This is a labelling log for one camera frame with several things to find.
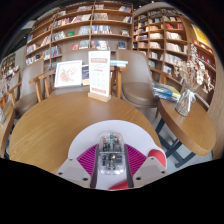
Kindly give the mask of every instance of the bookshelf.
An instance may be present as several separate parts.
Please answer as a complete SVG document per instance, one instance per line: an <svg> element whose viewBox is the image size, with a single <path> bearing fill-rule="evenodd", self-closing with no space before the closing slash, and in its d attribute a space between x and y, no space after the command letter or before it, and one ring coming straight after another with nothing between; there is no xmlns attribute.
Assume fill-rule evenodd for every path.
<svg viewBox="0 0 224 224"><path fill-rule="evenodd" d="M130 10L128 12L119 11L120 7L129 7ZM97 19L95 17L96 13L106 13L107 19ZM90 18L84 21L78 22L71 22L74 17L90 15ZM126 17L131 17L131 21L124 22ZM60 20L67 20L69 23L61 24L59 26L54 26L56 23L57 25L60 23ZM82 27L89 26L88 32L85 34L79 35L80 29L84 29ZM92 29L97 29L97 26L103 27L103 29L110 29L111 33L105 32L97 32L92 33ZM44 71L47 71L52 63L60 61L61 56L66 51L72 50L72 46L74 44L80 44L81 41L89 41L87 48L91 48L91 41L106 41L110 47L111 51L111 59L115 59L115 52L118 48L118 42L125 42L126 49L132 50L133 45L133 28L134 28L134 21L133 21L133 6L130 3L117 3L117 2L103 2L103 1L88 1L85 3L75 3L64 8L60 8L54 13L45 16L41 20L37 21L33 25L33 29L28 36L26 49L32 48L32 51L26 54L25 60L30 60L33 57L35 59L36 55L42 54L45 62L44 62ZM129 36L122 35L122 29L126 29L129 32ZM69 32L74 31L74 36L67 36ZM52 40L52 36L54 34L64 32L65 36L61 39ZM50 37L49 43L41 46L46 36ZM60 53L58 55L51 55L50 54L52 47L59 47Z"/></svg>
<svg viewBox="0 0 224 224"><path fill-rule="evenodd" d="M1 79L9 70L15 67L15 54L10 54L6 58L3 59L1 63Z"/></svg>
<svg viewBox="0 0 224 224"><path fill-rule="evenodd" d="M168 13L172 10L175 10L176 13ZM171 17L174 17L176 21L167 21L168 18L171 19ZM137 45L133 47L133 50L141 51L146 55L149 60L149 67L151 65L150 70L154 81L166 83L167 85L175 87L180 92L183 91L184 83L179 82L180 78L175 76L171 59L177 57L179 60L189 60L191 43L197 47L198 53L200 54L199 60L204 63L211 77L212 84L215 86L216 68L212 48L206 49L202 43L196 41L197 38L191 24L194 24L194 22L173 7L150 9L134 17L135 30L133 33L133 40L135 40L134 43ZM171 39L167 32L175 33L173 37L179 36L181 39ZM150 38L151 34L156 34L158 36L162 34L163 38L152 39ZM147 43L148 47L144 49L138 47L138 43L143 42L139 40L139 37L142 35L148 36L144 41ZM150 47L150 42L157 42L160 48ZM208 111L214 90L205 93L202 88L203 86L198 87L196 100Z"/></svg>

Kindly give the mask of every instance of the shelf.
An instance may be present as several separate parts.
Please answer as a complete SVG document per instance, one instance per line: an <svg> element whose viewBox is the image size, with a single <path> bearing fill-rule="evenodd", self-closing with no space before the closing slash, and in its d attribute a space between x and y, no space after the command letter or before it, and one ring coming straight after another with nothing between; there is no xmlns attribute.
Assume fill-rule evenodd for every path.
<svg viewBox="0 0 224 224"><path fill-rule="evenodd" d="M37 52L37 51L39 51L39 50L41 50L41 49L43 49L43 48L45 48L45 47L49 47L49 44L45 44L42 47L38 47L36 50L34 50L34 51L30 52L29 54L27 54L26 57L31 55L31 54L33 54L33 53L35 53L35 52Z"/></svg>
<svg viewBox="0 0 224 224"><path fill-rule="evenodd" d="M90 25L90 20L81 21L81 22L77 22L77 23L68 23L66 25L58 26L58 27L54 28L53 31L63 30L63 29L66 29L66 28L76 27L76 26L83 26L83 25Z"/></svg>
<svg viewBox="0 0 224 224"><path fill-rule="evenodd" d="M137 42L148 42L149 39L144 39L144 40L137 40Z"/></svg>
<svg viewBox="0 0 224 224"><path fill-rule="evenodd" d="M141 33L139 33L139 36L140 36L141 34L149 34L149 31L141 32Z"/></svg>
<svg viewBox="0 0 224 224"><path fill-rule="evenodd" d="M164 29L158 29L158 30L150 30L150 33L162 33L164 31Z"/></svg>
<svg viewBox="0 0 224 224"><path fill-rule="evenodd" d="M177 14L163 14L163 16L167 16L167 17L180 17Z"/></svg>
<svg viewBox="0 0 224 224"><path fill-rule="evenodd" d="M46 19L50 19L54 14L56 14L56 12L57 12L57 11L51 13L51 14L48 15L48 16L45 16L44 18L42 18L42 19L39 20L39 21L36 21L36 22L33 24L33 26L36 26L36 25L40 24L41 22L43 22L43 21L46 20Z"/></svg>
<svg viewBox="0 0 224 224"><path fill-rule="evenodd" d="M66 10L66 11L68 11L68 10L71 10L71 9L73 9L73 8L79 8L80 6L87 6L87 5L94 5L94 2L85 2L85 3L78 3L78 4L75 4L75 5L71 5L71 6L68 6L68 7L64 7L63 9L61 9L60 11L63 11L63 10Z"/></svg>
<svg viewBox="0 0 224 224"><path fill-rule="evenodd" d="M163 22L150 23L149 25L150 25L150 26L155 26L155 25L161 25L161 23L163 23Z"/></svg>
<svg viewBox="0 0 224 224"><path fill-rule="evenodd" d="M166 31L186 34L186 31L181 29L166 29Z"/></svg>
<svg viewBox="0 0 224 224"><path fill-rule="evenodd" d="M182 52L178 52L178 51L171 51L171 50L166 50L166 51L171 52L171 53L175 53L175 54L179 54L179 55L183 55L183 56L186 56L186 57L187 57L187 54L182 53Z"/></svg>
<svg viewBox="0 0 224 224"><path fill-rule="evenodd" d="M120 6L125 6L125 7L131 7L131 3L130 5L129 4L124 4L124 3L116 3L116 2L104 2L104 1L99 1L99 2L96 2L96 5L98 4L104 4L105 6L115 6L115 7L120 7Z"/></svg>
<svg viewBox="0 0 224 224"><path fill-rule="evenodd" d="M58 21L58 20L61 20L61 19L64 19L64 18L75 17L77 15L87 15L87 14L92 14L92 10L85 10L85 11L79 11L79 12L71 12L71 13L65 14L63 16L57 17L55 21Z"/></svg>
<svg viewBox="0 0 224 224"><path fill-rule="evenodd" d="M175 83L177 83L180 86L183 85L182 83L180 83L178 80L174 79L173 77L167 76L167 78L169 78L170 80L174 81Z"/></svg>
<svg viewBox="0 0 224 224"><path fill-rule="evenodd" d="M62 55L63 55L63 54L56 55L56 56L54 56L54 57L51 57L51 59L61 57Z"/></svg>
<svg viewBox="0 0 224 224"><path fill-rule="evenodd" d="M182 23L182 21L164 21L164 23L174 23L174 24L177 24L177 23Z"/></svg>
<svg viewBox="0 0 224 224"><path fill-rule="evenodd" d="M119 10L112 10L112 9L94 9L93 13L108 13L108 14L114 14L118 16L132 16L132 13L123 12Z"/></svg>
<svg viewBox="0 0 224 224"><path fill-rule="evenodd" d="M106 33L92 33L91 37L117 37L117 38L124 38L124 39L131 39L132 37L130 36L123 36L119 34L106 34Z"/></svg>
<svg viewBox="0 0 224 224"><path fill-rule="evenodd" d="M72 36L72 37L65 37L65 38L62 38L60 40L52 41L51 43L52 44L56 44L56 43L59 43L59 42L64 42L64 41L69 41L69 40L75 40L75 39L80 39L80 38L88 38L89 39L89 34L85 34L85 35L75 35L75 36Z"/></svg>
<svg viewBox="0 0 224 224"><path fill-rule="evenodd" d="M50 33L51 33L51 31L49 30L49 31L47 31L47 32L45 32L45 33L40 34L40 35L37 36L37 37L34 37L34 39L32 39L31 41L27 42L27 46L30 46L30 45L33 44L35 41L37 41L37 40L39 40L39 39L41 39L41 38L43 38L43 37L46 37L46 36L49 35Z"/></svg>
<svg viewBox="0 0 224 224"><path fill-rule="evenodd" d="M159 38L159 39L150 39L151 42L154 42L154 41L164 41L164 38Z"/></svg>
<svg viewBox="0 0 224 224"><path fill-rule="evenodd" d="M167 62L167 61L164 61L166 64L169 64L169 65L172 65L172 66L174 66L174 64L173 63L170 63L170 62Z"/></svg>
<svg viewBox="0 0 224 224"><path fill-rule="evenodd" d="M29 36L30 36L31 34L37 32L37 31L43 29L44 27L49 26L52 22L53 22L53 20L48 21L48 22L46 22L46 23L40 25L39 27L37 27L36 29L34 29L33 31L31 31L30 34L29 34Z"/></svg>
<svg viewBox="0 0 224 224"><path fill-rule="evenodd" d="M150 19L156 19L156 18L161 18L163 15L162 15L162 14L159 14L159 15L153 15L153 16L150 16L150 15L148 14L148 16L149 16Z"/></svg>
<svg viewBox="0 0 224 224"><path fill-rule="evenodd" d="M207 69L210 69L212 70L213 72L216 72L216 69L213 68L211 65L209 65L206 61L202 60L201 58L198 58L204 65Z"/></svg>
<svg viewBox="0 0 224 224"><path fill-rule="evenodd" d="M156 69L156 68L151 68L150 66L149 66L149 69L150 69L151 71L158 72L158 73L160 73L160 74L162 73L161 70Z"/></svg>
<svg viewBox="0 0 224 224"><path fill-rule="evenodd" d="M190 18L188 18L188 17L182 16L182 18L185 19L185 20L187 20L190 23L195 24L195 22L193 20L191 20Z"/></svg>
<svg viewBox="0 0 224 224"><path fill-rule="evenodd" d="M148 58L148 59L150 59L150 60L156 60L156 61L159 61L159 62L163 62L162 60L159 60L159 59L156 59L156 58Z"/></svg>
<svg viewBox="0 0 224 224"><path fill-rule="evenodd" d="M141 27L139 27L139 29L143 29L143 28L146 28L147 26L149 26L149 24L147 24L147 25L144 25L144 26L141 26Z"/></svg>
<svg viewBox="0 0 224 224"><path fill-rule="evenodd" d="M206 50L205 48L197 45L197 44L194 44L198 50L200 51L203 51L204 53L208 54L209 56L213 57L214 58L214 54L212 54L210 51Z"/></svg>
<svg viewBox="0 0 224 224"><path fill-rule="evenodd" d="M117 20L92 20L92 24L106 24L106 25L118 25L118 26L132 26L132 23L125 23Z"/></svg>
<svg viewBox="0 0 224 224"><path fill-rule="evenodd" d="M170 42L175 42L175 43L180 43L180 44L187 44L186 40L177 40L177 39L166 39L166 41L170 41Z"/></svg>
<svg viewBox="0 0 224 224"><path fill-rule="evenodd" d="M161 49L161 48L149 48L149 50L157 50L157 51L164 51L164 49Z"/></svg>

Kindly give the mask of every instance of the ceiling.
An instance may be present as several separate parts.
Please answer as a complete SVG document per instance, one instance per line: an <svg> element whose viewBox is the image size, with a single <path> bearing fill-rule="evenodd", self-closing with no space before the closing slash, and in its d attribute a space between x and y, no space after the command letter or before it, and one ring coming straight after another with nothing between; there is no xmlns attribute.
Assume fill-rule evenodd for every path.
<svg viewBox="0 0 224 224"><path fill-rule="evenodd" d="M54 7L64 7L75 2L80 2L80 0L1 0L0 19L4 22L0 23L0 62L5 56L26 44L27 36L31 31L31 29L21 30L26 22L37 19ZM124 2L130 2L134 9L138 9L139 6L151 3L151 0L124 0ZM198 25L200 24L202 27L206 25L206 30L210 29L210 34L207 33L208 36L216 35L218 39L221 38L221 40L218 40L218 44L224 43L224 34L219 32L219 24L216 22L220 22L218 16L223 17L224 1L203 0L203 4L201 4L201 0L167 0L165 2L178 6L187 15L192 15ZM210 21L203 25L203 19L210 19Z"/></svg>

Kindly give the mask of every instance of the poster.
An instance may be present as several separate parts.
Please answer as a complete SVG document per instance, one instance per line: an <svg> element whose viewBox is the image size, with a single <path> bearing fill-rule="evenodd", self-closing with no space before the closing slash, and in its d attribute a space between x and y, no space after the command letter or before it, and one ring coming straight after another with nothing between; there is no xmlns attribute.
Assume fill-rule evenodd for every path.
<svg viewBox="0 0 224 224"><path fill-rule="evenodd" d="M89 51L90 92L110 95L110 51Z"/></svg>
<svg viewBox="0 0 224 224"><path fill-rule="evenodd" d="M54 87L81 86L82 60L66 61L57 64Z"/></svg>
<svg viewBox="0 0 224 224"><path fill-rule="evenodd" d="M195 25L191 24L193 27L193 30L195 32L195 35L197 37L197 40L200 41L201 43L207 45L208 47L211 47L209 40L205 36L205 34Z"/></svg>

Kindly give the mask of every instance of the wall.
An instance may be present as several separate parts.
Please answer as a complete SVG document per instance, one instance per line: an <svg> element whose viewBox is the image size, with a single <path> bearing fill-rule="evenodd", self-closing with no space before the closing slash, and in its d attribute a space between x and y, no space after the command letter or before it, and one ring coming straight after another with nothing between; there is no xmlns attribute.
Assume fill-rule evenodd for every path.
<svg viewBox="0 0 224 224"><path fill-rule="evenodd" d="M143 12L148 10L159 8L159 7L173 7L166 3L153 3L145 5L134 11L134 17L140 15ZM213 153L213 160L219 159L222 157L224 152L224 119L222 119L224 115L224 69L221 64L220 59L218 58L217 54L215 53L215 64L216 64L216 85L215 91L213 94L213 98L208 110L208 114L211 117L213 124L216 130L216 144L212 150Z"/></svg>

